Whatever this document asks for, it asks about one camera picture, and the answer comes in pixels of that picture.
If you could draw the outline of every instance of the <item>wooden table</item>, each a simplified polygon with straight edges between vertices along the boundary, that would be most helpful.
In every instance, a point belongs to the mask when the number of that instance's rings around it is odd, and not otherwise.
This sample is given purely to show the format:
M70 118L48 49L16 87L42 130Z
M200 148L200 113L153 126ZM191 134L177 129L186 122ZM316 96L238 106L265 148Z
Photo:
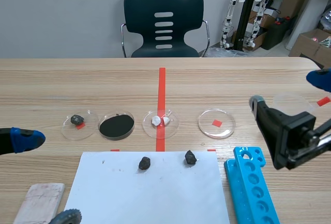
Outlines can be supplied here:
M145 134L142 118L157 109L158 68L167 68L166 107L180 119L176 135L166 139L166 151L216 149L231 223L236 223L223 163L236 146L260 146L267 160L263 169L281 223L330 223L331 155L303 166L276 171L248 106L252 95L272 104L280 92L295 92L314 101L326 94L306 82L317 69L310 60L293 57L244 58L109 58L0 59L0 127L37 129L46 143L35 151L0 157L0 223L12 223L32 184L64 183L64 209L82 152L154 151L156 139ZM215 140L198 128L199 114L222 108L236 120L234 134ZM90 109L99 117L113 110L131 112L132 135L109 141L95 132L70 141L61 134L68 114ZM318 124L331 116L321 107Z

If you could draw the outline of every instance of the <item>gray floor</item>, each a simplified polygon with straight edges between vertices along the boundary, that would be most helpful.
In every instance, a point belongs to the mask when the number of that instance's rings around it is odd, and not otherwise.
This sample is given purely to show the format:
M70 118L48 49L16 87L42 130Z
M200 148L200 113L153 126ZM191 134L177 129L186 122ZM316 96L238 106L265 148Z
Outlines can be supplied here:
M288 38L285 38L281 43L274 46L270 50L258 48L252 52L252 55L256 57L288 57L290 51L285 48L287 40Z

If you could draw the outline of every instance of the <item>chair leg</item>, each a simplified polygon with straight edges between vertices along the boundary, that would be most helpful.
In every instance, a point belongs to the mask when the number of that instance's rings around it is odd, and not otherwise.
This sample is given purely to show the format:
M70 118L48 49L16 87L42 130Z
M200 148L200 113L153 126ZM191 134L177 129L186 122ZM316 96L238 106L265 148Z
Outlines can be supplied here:
M122 31L122 50L123 50L124 57L126 57L125 48L124 48L124 32L123 32L123 27L124 26L126 26L126 24L122 24L122 26L121 26L121 31Z
M207 30L207 39L208 39L208 43L207 43L207 48L206 50L203 52L202 56L201 57L204 57L208 48L209 48L209 45L210 45L210 34L209 34L209 27L208 27L208 22L207 21L204 21L202 20L202 22L204 22L206 24L206 30Z

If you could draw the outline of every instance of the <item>blue plastic tray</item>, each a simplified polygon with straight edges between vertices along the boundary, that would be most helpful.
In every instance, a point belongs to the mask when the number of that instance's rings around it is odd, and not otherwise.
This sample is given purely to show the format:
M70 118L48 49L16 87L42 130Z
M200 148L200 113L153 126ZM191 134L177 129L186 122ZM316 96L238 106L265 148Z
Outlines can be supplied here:
M224 163L238 224L279 224L261 168L259 147L236 147Z

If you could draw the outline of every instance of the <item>red sticker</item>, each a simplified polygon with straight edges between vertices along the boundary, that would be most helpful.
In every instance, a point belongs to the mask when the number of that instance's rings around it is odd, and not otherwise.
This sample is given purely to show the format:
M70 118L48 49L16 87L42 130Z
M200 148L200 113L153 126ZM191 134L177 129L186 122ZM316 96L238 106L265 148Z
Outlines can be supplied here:
M326 97L322 98L321 100L319 100L317 102L317 104L321 107L323 105L326 105L329 102L331 102L331 99L326 96Z
M215 126L215 127L221 127L221 125L222 125L222 122L220 122L219 120L214 120L213 121L213 126Z
M85 127L85 123L82 123L81 125L78 125L76 126L76 128L79 130L79 129L82 129L83 127Z

